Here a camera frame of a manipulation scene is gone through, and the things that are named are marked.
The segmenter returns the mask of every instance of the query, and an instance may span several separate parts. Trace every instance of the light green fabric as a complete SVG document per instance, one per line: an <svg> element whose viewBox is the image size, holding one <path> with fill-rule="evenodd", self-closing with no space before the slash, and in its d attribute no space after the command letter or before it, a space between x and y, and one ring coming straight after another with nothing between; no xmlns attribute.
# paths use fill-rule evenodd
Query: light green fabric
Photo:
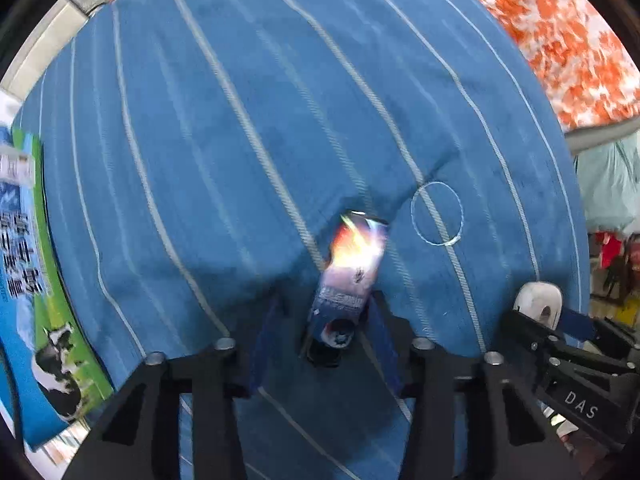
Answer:
<svg viewBox="0 0 640 480"><path fill-rule="evenodd" d="M588 231L624 231L638 214L638 133L582 152L576 165Z"/></svg>

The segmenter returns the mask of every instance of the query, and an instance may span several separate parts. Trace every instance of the metal bolt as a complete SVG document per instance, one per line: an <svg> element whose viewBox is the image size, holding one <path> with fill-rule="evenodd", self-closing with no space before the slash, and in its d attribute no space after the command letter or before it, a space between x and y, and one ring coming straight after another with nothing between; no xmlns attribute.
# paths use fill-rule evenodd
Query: metal bolt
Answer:
<svg viewBox="0 0 640 480"><path fill-rule="evenodd" d="M504 362L504 357L500 352L487 352L484 354L484 360L490 365L501 365Z"/></svg>
<svg viewBox="0 0 640 480"><path fill-rule="evenodd" d="M436 348L436 343L427 337L415 337L411 344L417 350L433 350Z"/></svg>
<svg viewBox="0 0 640 480"><path fill-rule="evenodd" d="M165 359L166 357L164 357L164 354L162 352L151 352L151 354L146 356L145 363L149 366L156 366L164 363Z"/></svg>
<svg viewBox="0 0 640 480"><path fill-rule="evenodd" d="M236 340L232 337L221 337L216 341L216 350L231 350L236 347Z"/></svg>

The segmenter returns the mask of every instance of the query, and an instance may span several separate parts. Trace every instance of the black and white cow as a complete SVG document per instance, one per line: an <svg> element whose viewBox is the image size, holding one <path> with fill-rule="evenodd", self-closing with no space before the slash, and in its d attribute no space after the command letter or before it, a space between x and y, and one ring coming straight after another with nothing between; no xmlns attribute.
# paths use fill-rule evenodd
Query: black and white cow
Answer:
<svg viewBox="0 0 640 480"><path fill-rule="evenodd" d="M60 418L67 422L75 419L84 405L82 389L72 375L84 363L68 362L68 354L73 348L70 341L73 331L69 323L53 330L45 329L47 344L31 360L31 371L40 390Z"/></svg>

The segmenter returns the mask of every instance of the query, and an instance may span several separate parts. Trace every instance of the blue striped fabric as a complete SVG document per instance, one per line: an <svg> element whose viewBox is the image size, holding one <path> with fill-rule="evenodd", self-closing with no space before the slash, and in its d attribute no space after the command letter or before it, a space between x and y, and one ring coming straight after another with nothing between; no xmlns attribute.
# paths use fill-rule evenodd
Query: blue striped fabric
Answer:
<svg viewBox="0 0 640 480"><path fill-rule="evenodd" d="M116 386L195 352L274 280L304 317L345 208L390 222L378 286L449 350L491 346L531 280L585 312L580 197L561 130L476 0L117 0L17 117L45 150L72 303ZM428 186L411 203L418 186ZM425 243L453 237L452 246ZM393 479L409 411L363 346L297 359L238 402L252 479ZM192 475L188 399L183 476Z"/></svg>

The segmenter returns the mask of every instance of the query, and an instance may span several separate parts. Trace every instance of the orange and white fabric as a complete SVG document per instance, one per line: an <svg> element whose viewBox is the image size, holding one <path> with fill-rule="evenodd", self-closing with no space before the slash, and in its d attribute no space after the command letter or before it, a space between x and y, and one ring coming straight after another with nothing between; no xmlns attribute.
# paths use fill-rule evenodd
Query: orange and white fabric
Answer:
<svg viewBox="0 0 640 480"><path fill-rule="evenodd" d="M640 72L587 0L480 0L520 47L564 131L640 113Z"/></svg>

